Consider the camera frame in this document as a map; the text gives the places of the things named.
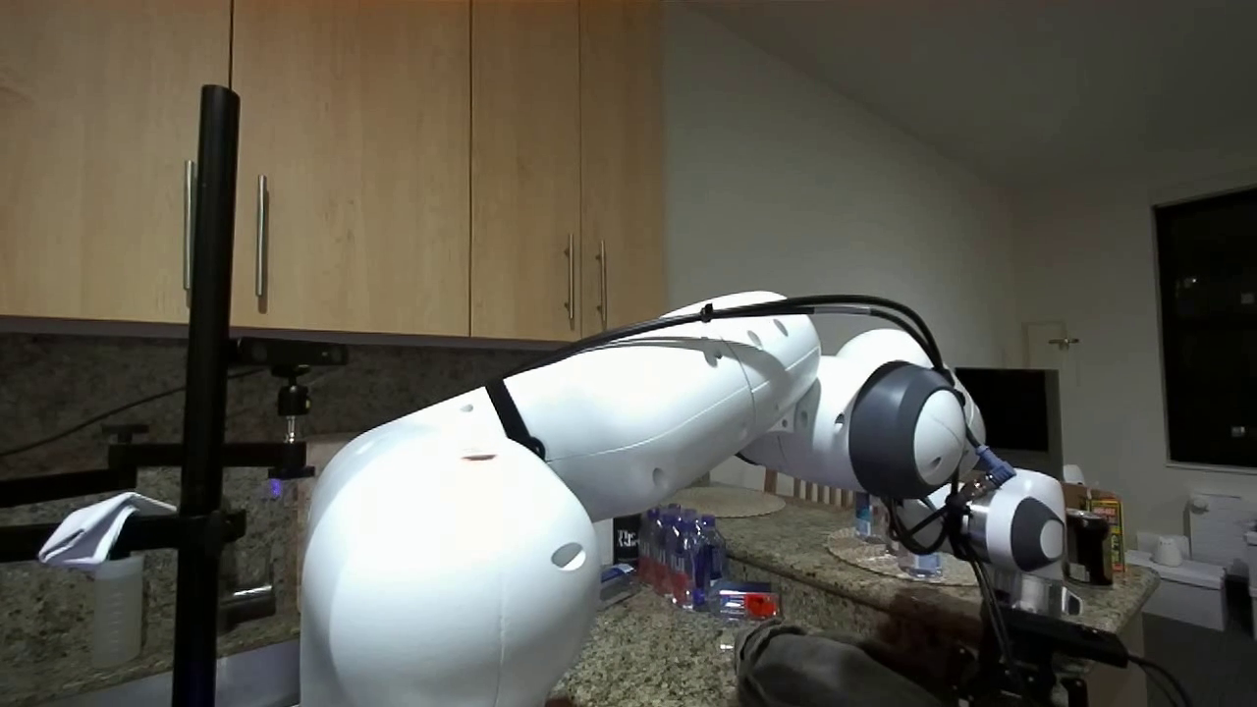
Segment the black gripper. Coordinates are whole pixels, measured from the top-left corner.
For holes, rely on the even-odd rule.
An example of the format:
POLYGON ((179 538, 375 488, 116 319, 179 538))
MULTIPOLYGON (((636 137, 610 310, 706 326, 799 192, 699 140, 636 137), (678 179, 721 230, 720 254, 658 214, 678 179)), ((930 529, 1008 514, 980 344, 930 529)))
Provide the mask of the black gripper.
POLYGON ((1089 663, 1127 669, 1131 653, 1114 631, 984 599, 975 707, 1089 707, 1089 663))

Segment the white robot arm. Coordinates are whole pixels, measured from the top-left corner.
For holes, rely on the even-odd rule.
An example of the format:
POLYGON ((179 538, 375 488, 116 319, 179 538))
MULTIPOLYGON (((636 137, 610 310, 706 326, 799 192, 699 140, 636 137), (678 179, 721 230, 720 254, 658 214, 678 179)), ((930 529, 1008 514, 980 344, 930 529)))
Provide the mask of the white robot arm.
POLYGON ((721 461, 862 489, 903 544, 1022 581, 1004 631, 1065 645, 1065 483, 984 446, 903 302, 739 290, 610 330, 354 436, 302 540, 302 707, 543 707, 598 616, 606 519, 721 461))

